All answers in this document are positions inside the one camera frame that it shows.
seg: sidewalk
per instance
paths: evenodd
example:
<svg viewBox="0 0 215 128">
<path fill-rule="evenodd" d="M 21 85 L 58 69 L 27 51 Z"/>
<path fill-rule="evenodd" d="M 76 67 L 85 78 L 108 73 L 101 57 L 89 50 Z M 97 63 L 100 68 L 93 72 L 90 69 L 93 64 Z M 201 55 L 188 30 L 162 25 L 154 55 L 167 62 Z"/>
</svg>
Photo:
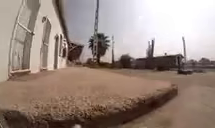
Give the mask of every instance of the sidewalk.
<svg viewBox="0 0 215 128">
<path fill-rule="evenodd" d="M 75 120 L 81 123 L 125 111 L 138 100 L 170 88 L 168 82 L 71 67 L 0 83 L 0 107 L 20 112 L 30 118 L 30 123 L 30 120 L 45 120 L 45 125 L 50 127 L 63 127 L 53 122 Z M 6 116 L 11 120 L 13 115 L 9 112 Z"/>
</svg>

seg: door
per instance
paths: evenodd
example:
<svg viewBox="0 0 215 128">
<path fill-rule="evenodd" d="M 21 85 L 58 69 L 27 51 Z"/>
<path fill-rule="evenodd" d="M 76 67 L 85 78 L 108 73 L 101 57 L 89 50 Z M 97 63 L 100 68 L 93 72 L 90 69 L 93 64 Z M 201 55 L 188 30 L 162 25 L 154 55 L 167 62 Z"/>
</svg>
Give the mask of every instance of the door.
<svg viewBox="0 0 215 128">
<path fill-rule="evenodd" d="M 54 69 L 58 68 L 58 50 L 59 50 L 59 35 L 55 36 L 55 52 L 54 52 Z"/>
<path fill-rule="evenodd" d="M 11 72 L 30 68 L 30 52 L 39 0 L 23 0 L 11 47 Z"/>
<path fill-rule="evenodd" d="M 47 17 L 43 17 L 44 28 L 41 46 L 41 70 L 46 70 L 48 65 L 49 38 L 51 32 L 51 23 Z"/>
</svg>

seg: white building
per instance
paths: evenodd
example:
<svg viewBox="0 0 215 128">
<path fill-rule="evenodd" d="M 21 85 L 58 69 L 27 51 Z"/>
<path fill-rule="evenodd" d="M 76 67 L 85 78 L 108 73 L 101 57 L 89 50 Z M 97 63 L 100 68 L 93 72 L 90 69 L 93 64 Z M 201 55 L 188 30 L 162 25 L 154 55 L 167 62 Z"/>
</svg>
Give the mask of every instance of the white building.
<svg viewBox="0 0 215 128">
<path fill-rule="evenodd" d="M 67 66 L 60 1 L 0 0 L 0 82 Z"/>
</svg>

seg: dirt ground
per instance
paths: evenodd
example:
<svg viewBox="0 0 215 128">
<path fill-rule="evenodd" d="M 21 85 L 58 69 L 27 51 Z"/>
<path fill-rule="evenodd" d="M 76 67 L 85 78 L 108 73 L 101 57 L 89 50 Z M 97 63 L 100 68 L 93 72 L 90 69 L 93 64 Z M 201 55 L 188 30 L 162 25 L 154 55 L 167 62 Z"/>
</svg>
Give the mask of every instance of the dirt ground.
<svg viewBox="0 0 215 128">
<path fill-rule="evenodd" d="M 90 118 L 126 109 L 133 99 L 170 86 L 167 81 L 72 67 L 0 83 L 0 106 L 46 120 Z"/>
<path fill-rule="evenodd" d="M 215 128 L 215 72 L 188 76 L 142 70 L 114 72 L 168 80 L 179 87 L 178 96 L 162 108 L 117 128 Z"/>
</svg>

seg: light pole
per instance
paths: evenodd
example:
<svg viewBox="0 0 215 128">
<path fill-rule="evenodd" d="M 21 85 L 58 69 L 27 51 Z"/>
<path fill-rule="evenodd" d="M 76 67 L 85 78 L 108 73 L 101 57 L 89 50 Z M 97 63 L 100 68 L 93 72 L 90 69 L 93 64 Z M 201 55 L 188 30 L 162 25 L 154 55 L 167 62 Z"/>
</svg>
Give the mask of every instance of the light pole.
<svg viewBox="0 0 215 128">
<path fill-rule="evenodd" d="M 97 62 L 98 56 L 98 19 L 99 19 L 99 0 L 96 0 L 95 25 L 94 25 L 94 42 L 93 42 L 93 61 Z"/>
<path fill-rule="evenodd" d="M 112 65 L 113 65 L 113 66 L 114 66 L 114 63 L 115 63 L 115 57 L 114 57 L 114 44 L 115 44 L 114 36 L 112 36 Z"/>
<path fill-rule="evenodd" d="M 184 62 L 186 63 L 186 41 L 185 41 L 185 37 L 182 37 L 182 42 L 183 42 L 183 52 L 184 52 Z"/>
</svg>

